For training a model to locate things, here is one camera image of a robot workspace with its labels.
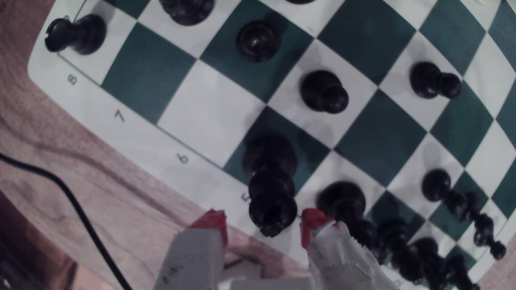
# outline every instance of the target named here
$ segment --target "black cable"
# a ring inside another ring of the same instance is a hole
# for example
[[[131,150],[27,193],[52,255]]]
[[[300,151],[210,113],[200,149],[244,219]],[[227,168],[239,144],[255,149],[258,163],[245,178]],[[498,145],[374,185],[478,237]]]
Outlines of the black cable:
[[[77,214],[79,215],[80,220],[83,222],[84,227],[86,228],[86,231],[88,232],[91,239],[95,243],[95,246],[99,250],[102,257],[106,261],[107,266],[109,267],[109,269],[111,269],[111,272],[113,272],[113,275],[115,275],[115,278],[117,278],[117,280],[120,283],[120,285],[122,286],[123,290],[132,290],[132,288],[129,286],[128,282],[126,281],[124,275],[118,269],[117,264],[113,261],[113,258],[111,258],[111,255],[109,255],[108,251],[106,250],[106,247],[100,240],[95,229],[91,225],[91,222],[88,219],[88,217],[86,216],[86,214],[84,213],[83,208],[80,206],[79,202],[73,195],[72,191],[68,188],[68,186],[59,177],[57,177],[56,175],[52,174],[51,172],[48,172],[39,167],[32,166],[32,165],[14,160],[10,157],[5,156],[2,153],[0,153],[0,160],[4,161],[10,165],[13,165],[15,167],[18,167],[20,169],[23,169],[23,170],[35,173],[37,175],[40,175],[44,178],[50,179],[55,184],[57,184],[57,186],[59,186],[59,188],[61,188],[61,190],[64,192],[64,194],[67,196],[67,198],[72,203],[72,206],[75,209],[75,211],[77,212]]]

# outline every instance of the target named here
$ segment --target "chessboard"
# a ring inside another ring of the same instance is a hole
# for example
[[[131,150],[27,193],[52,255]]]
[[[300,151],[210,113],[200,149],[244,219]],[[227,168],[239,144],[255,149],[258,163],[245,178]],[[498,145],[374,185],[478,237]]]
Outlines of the chessboard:
[[[281,135],[292,145],[299,211],[319,192],[351,181],[365,194],[365,218],[402,218],[411,240],[431,236],[439,255],[465,257],[473,281],[495,263],[476,247],[471,222],[459,222],[422,194],[432,169],[445,169],[454,190],[474,192],[494,236],[516,231],[516,1],[217,0],[209,17],[179,25],[158,0],[56,0],[30,57],[30,78],[109,145],[205,209],[308,264],[299,217],[274,238],[249,217],[249,142]],[[81,55],[51,53],[47,27],[97,14],[102,46]],[[240,55],[246,24],[281,34],[268,61]],[[410,69],[435,63],[462,82],[456,99],[417,96]],[[348,93],[339,114],[317,112],[300,96],[310,72],[335,74]],[[411,283],[383,266],[400,288]]]

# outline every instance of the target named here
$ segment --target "wooden table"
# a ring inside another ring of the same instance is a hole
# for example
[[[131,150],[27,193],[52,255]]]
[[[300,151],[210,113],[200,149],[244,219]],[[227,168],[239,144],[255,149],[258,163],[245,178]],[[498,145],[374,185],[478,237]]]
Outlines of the wooden table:
[[[83,128],[28,78],[31,50],[53,3],[0,0],[0,151],[60,176],[133,289],[151,289],[174,234],[204,210]],[[70,257],[119,287],[57,186],[0,163],[0,190]],[[264,265],[264,277],[308,274],[235,228],[229,240],[228,263],[250,258]],[[507,256],[480,281],[482,289],[514,289],[515,248],[513,238]]]

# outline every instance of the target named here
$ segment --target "black pawn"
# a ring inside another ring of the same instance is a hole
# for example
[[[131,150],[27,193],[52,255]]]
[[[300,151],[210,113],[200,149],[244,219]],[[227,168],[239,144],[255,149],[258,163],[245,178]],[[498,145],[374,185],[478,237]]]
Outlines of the black pawn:
[[[97,51],[106,38],[107,28],[104,20],[95,14],[86,15],[71,23],[59,18],[46,30],[46,48],[50,52],[60,52],[68,46],[82,55]]]
[[[412,68],[410,85],[418,96],[425,99],[435,98],[438,94],[453,99],[462,90],[459,77],[441,72],[430,62],[420,62]]]
[[[328,71],[310,73],[301,83],[301,97],[310,109],[330,114],[344,111],[349,103],[341,81]]]
[[[172,20],[184,26],[203,22],[212,13],[215,0],[159,0]]]
[[[297,168],[294,149],[282,137],[259,137],[247,147],[243,163],[251,178],[249,216],[264,236],[277,236],[297,216],[292,180]]]
[[[383,264],[386,253],[379,243],[375,225],[363,218],[365,197],[356,184],[341,181],[329,185],[317,197],[316,206],[326,216],[344,222],[349,234]]]
[[[467,276],[466,263],[463,256],[453,257],[446,264],[454,270],[451,282],[458,290],[480,290],[480,287],[477,284],[473,284],[470,277]]]
[[[409,228],[403,220],[395,220],[378,228],[379,238],[392,253],[391,264],[399,274],[414,285],[419,285],[425,277],[423,261],[415,245],[407,245],[410,239]]]
[[[314,2],[315,0],[287,0],[287,2],[293,3],[293,4],[307,4]]]
[[[442,200],[448,211],[459,221],[475,222],[476,232],[473,242],[477,247],[489,246],[496,260],[505,256],[506,247],[500,241],[494,240],[493,219],[480,213],[478,198],[474,193],[463,194],[452,190],[450,176],[443,169],[428,172],[423,179],[422,190],[429,201]]]
[[[256,21],[246,24],[238,33],[238,52],[250,62],[265,62],[280,48],[281,37],[269,24]]]

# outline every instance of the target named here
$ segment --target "chess piece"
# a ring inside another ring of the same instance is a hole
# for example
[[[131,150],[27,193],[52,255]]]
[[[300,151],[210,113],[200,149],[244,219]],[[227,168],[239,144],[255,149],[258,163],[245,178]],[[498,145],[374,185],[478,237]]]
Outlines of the chess piece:
[[[455,277],[455,271],[439,256],[437,242],[430,237],[421,238],[412,244],[423,263],[423,273],[430,290],[444,290]]]
[[[335,182],[317,197],[317,209],[346,224],[349,234],[366,246],[383,264],[386,252],[377,238],[376,226],[363,218],[365,197],[362,190],[351,182]]]
[[[287,1],[290,3],[293,3],[293,4],[307,4],[307,3],[314,2],[315,0],[287,0]]]
[[[441,72],[430,62],[420,62],[412,68],[410,85],[418,96],[425,99],[433,99],[438,94],[453,99],[462,89],[459,77]]]
[[[250,62],[265,62],[280,48],[281,37],[269,24],[255,21],[246,24],[238,33],[238,52]]]
[[[301,83],[301,97],[314,111],[338,114],[346,109],[349,97],[336,75],[327,71],[310,73]]]
[[[297,216],[292,176],[297,157],[287,140],[264,136],[251,141],[244,153],[249,181],[249,215],[264,236],[277,236]]]
[[[159,0],[172,20],[184,26],[203,22],[212,13],[215,0]]]
[[[391,264],[399,274],[414,285],[420,285],[425,277],[424,264],[418,248],[408,245],[409,228],[403,220],[395,220],[379,226],[378,236],[388,252],[392,253]]]
[[[480,290],[480,287],[477,284],[473,284],[470,277],[467,276],[467,269],[463,256],[459,255],[453,257],[446,263],[446,265],[454,270],[451,283],[455,285],[458,290]]]
[[[46,30],[46,48],[50,52],[60,52],[71,47],[82,55],[97,51],[106,38],[107,28],[104,20],[95,14],[86,15],[71,23],[68,19],[58,18]]]
[[[478,198],[474,193],[463,194],[452,190],[450,176],[443,169],[428,172],[423,179],[422,190],[429,201],[442,200],[448,211],[458,220],[475,222],[476,232],[473,242],[477,247],[489,246],[496,260],[505,256],[505,246],[500,241],[494,240],[493,219],[480,213]]]

